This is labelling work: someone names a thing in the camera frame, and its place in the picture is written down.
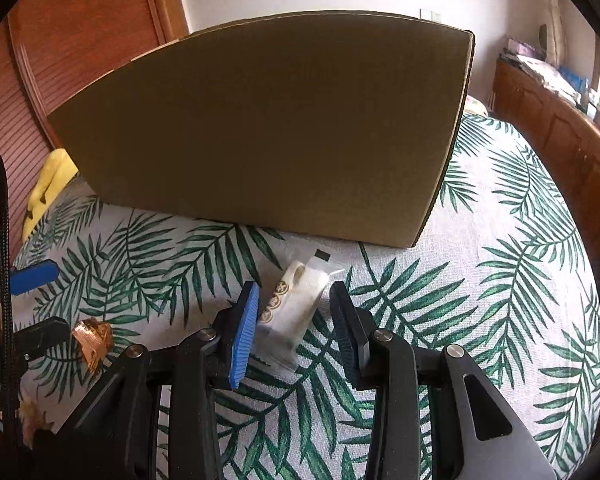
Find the screw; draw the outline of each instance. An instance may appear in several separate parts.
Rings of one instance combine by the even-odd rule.
[[[196,337],[202,341],[212,341],[217,335],[218,332],[213,328],[201,328],[196,332]]]
[[[378,328],[377,330],[374,330],[374,339],[376,341],[386,343],[387,341],[391,341],[393,338],[394,334],[385,328]]]
[[[446,347],[446,353],[448,353],[451,357],[462,357],[464,355],[464,348],[460,345],[449,345]]]
[[[142,345],[131,345],[129,348],[126,349],[126,355],[133,359],[135,359],[136,357],[140,357],[142,355],[142,352],[144,352],[144,348],[142,347]]]

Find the black cable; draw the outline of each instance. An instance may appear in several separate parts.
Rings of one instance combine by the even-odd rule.
[[[13,314],[11,312],[11,279],[9,256],[9,193],[7,172],[0,156],[0,296],[2,298],[2,424],[6,452],[11,470],[17,470],[18,448],[16,439],[15,400],[17,378],[13,359]]]

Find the cardboard box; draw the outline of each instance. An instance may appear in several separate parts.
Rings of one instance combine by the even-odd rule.
[[[201,30],[49,116],[105,201],[412,246],[461,119],[474,35],[319,11]]]

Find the orange foil wrapper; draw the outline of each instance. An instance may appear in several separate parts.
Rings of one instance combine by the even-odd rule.
[[[76,341],[80,343],[82,355],[89,373],[94,374],[100,362],[113,349],[111,325],[93,317],[83,319],[72,330]]]

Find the blue gripper pad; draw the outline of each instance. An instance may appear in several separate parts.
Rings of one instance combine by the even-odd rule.
[[[231,369],[229,371],[229,384],[236,389],[247,371],[251,343],[256,332],[256,320],[258,318],[258,303],[260,302],[260,287],[253,283],[244,310],[238,331],[235,335],[234,347],[231,355]]]
[[[15,270],[11,273],[11,294],[17,296],[54,282],[59,274],[58,265],[53,260],[44,260],[24,269]]]

